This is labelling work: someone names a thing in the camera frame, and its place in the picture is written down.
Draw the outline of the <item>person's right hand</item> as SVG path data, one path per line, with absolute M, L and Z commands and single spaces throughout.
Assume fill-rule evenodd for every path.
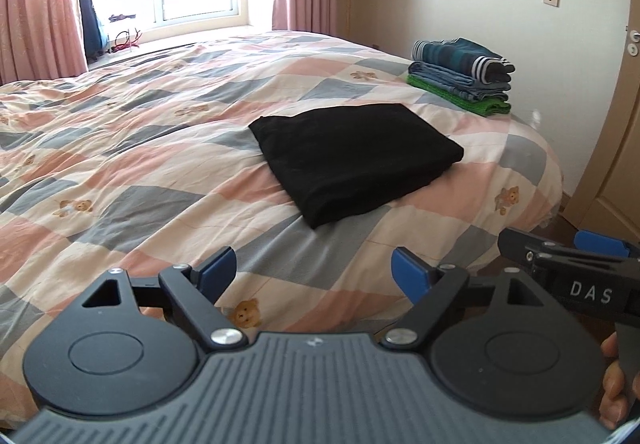
M 620 367 L 618 358 L 618 338 L 613 333 L 602 344 L 601 350 L 605 357 L 612 358 L 603 376 L 603 396 L 599 406 L 600 423 L 610 430 L 615 430 L 628 416 L 629 401 L 625 394 L 626 378 Z

